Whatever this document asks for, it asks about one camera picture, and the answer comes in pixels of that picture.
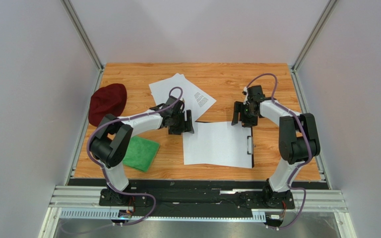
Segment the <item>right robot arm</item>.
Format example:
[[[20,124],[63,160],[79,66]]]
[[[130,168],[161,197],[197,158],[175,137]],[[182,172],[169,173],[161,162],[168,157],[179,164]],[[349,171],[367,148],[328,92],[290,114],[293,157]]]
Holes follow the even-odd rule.
[[[232,125],[254,127],[260,118],[267,118],[279,128],[278,149],[281,159],[262,189],[262,201],[267,207],[276,207],[290,198],[291,184],[305,164],[320,152],[314,115],[298,113],[273,97],[266,97],[262,87],[244,88],[245,100],[236,101]]]

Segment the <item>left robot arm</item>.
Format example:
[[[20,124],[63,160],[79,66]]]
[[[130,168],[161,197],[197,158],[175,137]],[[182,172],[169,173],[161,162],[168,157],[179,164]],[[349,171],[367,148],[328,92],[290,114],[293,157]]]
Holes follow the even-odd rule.
[[[183,100],[170,96],[167,102],[137,115],[103,117],[89,136],[86,150],[88,157],[101,168],[108,188],[121,195],[131,195],[125,192],[129,180],[123,165],[129,143],[134,136],[163,128],[169,135],[194,133],[192,111],[185,109]]]

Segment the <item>black clipboard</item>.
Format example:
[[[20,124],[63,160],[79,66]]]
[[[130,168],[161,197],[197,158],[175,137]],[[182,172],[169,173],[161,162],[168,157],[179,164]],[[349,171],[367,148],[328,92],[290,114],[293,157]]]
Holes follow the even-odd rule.
[[[247,136],[247,154],[251,156],[252,168],[254,168],[254,136],[252,128],[251,134]]]

